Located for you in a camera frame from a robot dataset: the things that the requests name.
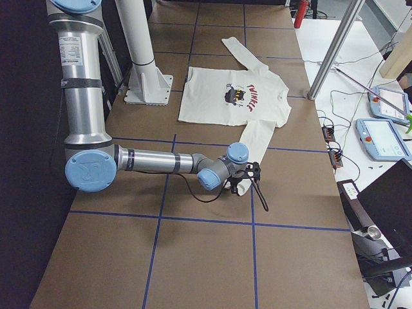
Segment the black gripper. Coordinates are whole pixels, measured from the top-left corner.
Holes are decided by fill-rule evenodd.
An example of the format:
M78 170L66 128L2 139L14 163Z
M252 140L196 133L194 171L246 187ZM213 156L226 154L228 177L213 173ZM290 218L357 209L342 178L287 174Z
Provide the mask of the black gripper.
M259 187L260 166L258 162L247 162L243 169L240 169L230 177L231 193L238 194L238 184L242 180L250 180Z

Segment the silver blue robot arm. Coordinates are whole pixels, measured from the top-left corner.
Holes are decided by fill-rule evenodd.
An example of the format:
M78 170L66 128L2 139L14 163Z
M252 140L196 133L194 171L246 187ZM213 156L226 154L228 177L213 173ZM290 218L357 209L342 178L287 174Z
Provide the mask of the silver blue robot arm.
M48 22L59 37L69 135L65 139L65 175L84 192L109 187L119 171L151 174L195 174L208 191L230 186L239 192L243 180L257 185L258 163L250 162L246 145L236 142L216 160L181 154L124 148L106 133L98 38L104 32L100 1L48 1Z

